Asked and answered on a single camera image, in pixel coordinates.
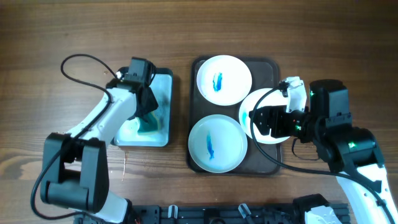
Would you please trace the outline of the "green yellow sponge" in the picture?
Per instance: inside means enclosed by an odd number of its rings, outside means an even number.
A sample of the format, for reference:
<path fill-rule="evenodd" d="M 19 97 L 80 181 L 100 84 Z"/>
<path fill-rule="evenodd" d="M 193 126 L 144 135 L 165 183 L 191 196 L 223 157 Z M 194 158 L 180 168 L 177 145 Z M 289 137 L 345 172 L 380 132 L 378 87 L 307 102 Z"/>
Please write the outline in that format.
<path fill-rule="evenodd" d="M 142 117 L 138 117 L 138 120 L 139 129 L 137 132 L 139 134 L 152 134 L 157 132 L 160 128 L 159 119 L 156 117 L 154 112 L 150 112 Z"/>

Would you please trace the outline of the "grey-white plate bottom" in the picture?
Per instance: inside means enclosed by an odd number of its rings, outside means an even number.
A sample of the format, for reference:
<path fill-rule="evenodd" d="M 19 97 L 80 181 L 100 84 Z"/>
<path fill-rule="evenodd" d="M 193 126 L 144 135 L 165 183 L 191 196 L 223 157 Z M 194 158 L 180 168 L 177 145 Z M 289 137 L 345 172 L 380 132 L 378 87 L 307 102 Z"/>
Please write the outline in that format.
<path fill-rule="evenodd" d="M 191 158 L 205 171 L 225 173 L 235 169 L 246 156 L 248 140 L 233 118 L 213 114 L 199 120 L 188 137 Z"/>

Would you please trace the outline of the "white plate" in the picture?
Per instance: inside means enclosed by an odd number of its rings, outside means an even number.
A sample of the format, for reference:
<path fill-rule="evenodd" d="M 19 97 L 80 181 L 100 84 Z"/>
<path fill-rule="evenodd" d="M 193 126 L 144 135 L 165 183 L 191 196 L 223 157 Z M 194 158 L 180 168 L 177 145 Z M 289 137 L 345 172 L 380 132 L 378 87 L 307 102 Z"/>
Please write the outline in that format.
<path fill-rule="evenodd" d="M 252 75 L 242 60 L 230 55 L 217 55 L 200 66 L 197 87 L 210 103 L 219 106 L 235 105 L 249 94 Z"/>
<path fill-rule="evenodd" d="M 262 88 L 248 94 L 248 96 L 245 97 L 239 108 L 239 114 L 238 114 L 239 123 L 243 131 L 251 139 L 252 135 L 249 128 L 249 122 L 250 122 L 249 112 L 253 110 L 255 104 L 260 99 L 260 97 L 265 95 L 270 90 L 271 90 L 270 88 Z M 280 105 L 286 106 L 287 98 L 284 98 L 281 92 L 275 91 L 271 93 L 269 96 L 267 96 L 264 100 L 262 100 L 258 108 L 263 106 L 280 106 Z M 256 128 L 256 126 L 254 126 L 254 134 L 256 136 L 257 141 L 263 144 L 278 144 L 289 138 L 289 137 L 273 138 L 270 134 L 263 136 Z"/>

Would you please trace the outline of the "dark tray with water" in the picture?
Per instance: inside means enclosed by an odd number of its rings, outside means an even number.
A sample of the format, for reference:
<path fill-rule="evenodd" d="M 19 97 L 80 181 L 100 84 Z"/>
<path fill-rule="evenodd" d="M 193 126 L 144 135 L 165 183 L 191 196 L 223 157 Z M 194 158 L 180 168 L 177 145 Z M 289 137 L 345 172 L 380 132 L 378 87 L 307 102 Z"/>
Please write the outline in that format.
<path fill-rule="evenodd" d="M 171 70 L 161 68 L 155 75 L 150 88 L 159 104 L 159 107 L 153 111 L 160 122 L 159 130 L 152 134 L 139 134 L 137 132 L 139 129 L 138 118 L 127 120 L 111 141 L 112 145 L 164 147 L 169 143 L 173 88 L 173 73 Z"/>

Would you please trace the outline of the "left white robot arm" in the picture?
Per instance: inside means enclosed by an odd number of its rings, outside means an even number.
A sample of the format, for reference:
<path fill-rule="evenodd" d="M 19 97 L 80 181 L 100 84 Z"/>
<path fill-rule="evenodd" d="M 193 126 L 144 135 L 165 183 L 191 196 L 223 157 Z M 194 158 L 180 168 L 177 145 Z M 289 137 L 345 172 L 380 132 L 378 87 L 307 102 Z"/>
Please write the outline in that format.
<path fill-rule="evenodd" d="M 129 119 L 157 107 L 148 84 L 111 80 L 104 98 L 80 123 L 65 134 L 52 133 L 44 142 L 42 171 L 30 198 L 40 218 L 35 197 L 46 204 L 71 209 L 106 223 L 124 223 L 131 212 L 129 200 L 109 191 L 107 147 Z"/>

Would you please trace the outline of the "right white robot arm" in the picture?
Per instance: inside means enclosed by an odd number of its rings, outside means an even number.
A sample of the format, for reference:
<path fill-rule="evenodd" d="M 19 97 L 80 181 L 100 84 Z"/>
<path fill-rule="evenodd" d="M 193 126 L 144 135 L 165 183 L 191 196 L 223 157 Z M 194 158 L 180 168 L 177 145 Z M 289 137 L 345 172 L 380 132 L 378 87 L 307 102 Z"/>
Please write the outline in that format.
<path fill-rule="evenodd" d="M 311 142 L 329 170 L 294 167 L 268 154 L 265 157 L 292 171 L 335 176 L 358 223 L 397 223 L 397 208 L 389 190 L 382 151 L 370 130 L 352 125 L 348 90 L 342 81 L 311 82 L 306 93 L 310 105 L 302 109 L 261 106 L 275 91 L 289 97 L 298 88 L 292 81 L 284 80 L 263 94 L 249 112 L 250 132 L 257 129 L 273 138 L 293 136 L 302 143 Z"/>

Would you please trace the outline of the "white plate top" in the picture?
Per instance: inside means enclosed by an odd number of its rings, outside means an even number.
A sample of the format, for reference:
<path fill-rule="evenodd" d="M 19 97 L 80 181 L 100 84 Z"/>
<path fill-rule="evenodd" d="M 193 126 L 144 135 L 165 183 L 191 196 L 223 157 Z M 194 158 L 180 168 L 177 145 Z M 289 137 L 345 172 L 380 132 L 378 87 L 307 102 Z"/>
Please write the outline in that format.
<path fill-rule="evenodd" d="M 200 66 L 197 87 L 210 103 L 219 106 L 235 105 L 249 94 L 252 75 L 242 60 L 230 55 L 217 55 Z"/>

